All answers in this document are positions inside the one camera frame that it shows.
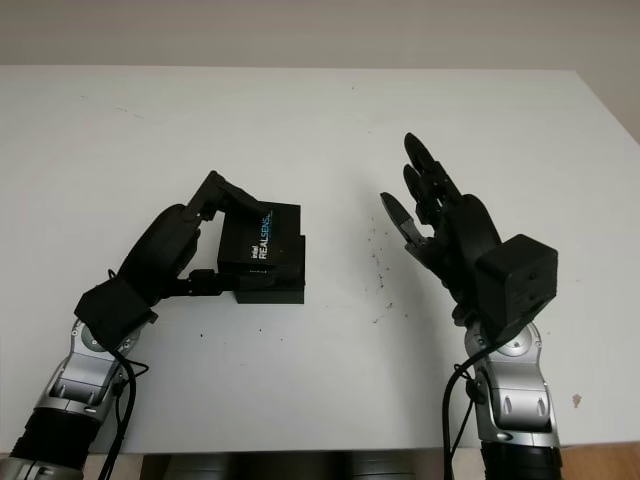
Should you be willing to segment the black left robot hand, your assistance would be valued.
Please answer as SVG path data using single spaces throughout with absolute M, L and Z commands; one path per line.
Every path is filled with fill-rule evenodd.
M 201 224 L 213 220 L 217 212 L 261 219 L 267 208 L 217 172 L 210 172 L 187 204 L 168 207 L 142 234 L 118 273 L 106 282 L 109 299 L 118 306 L 151 308 L 172 296 L 214 296 L 257 285 L 248 274 L 214 270 L 179 278 L 196 253 Z

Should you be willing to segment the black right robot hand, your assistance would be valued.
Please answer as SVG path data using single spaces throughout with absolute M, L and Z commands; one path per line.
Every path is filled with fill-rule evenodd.
M 416 214 L 388 192 L 380 198 L 406 241 L 405 249 L 451 294 L 454 323 L 462 326 L 479 312 L 474 265 L 501 240 L 482 202 L 459 191 L 421 140 L 408 133 L 404 147 L 410 162 L 403 178 L 416 202 Z

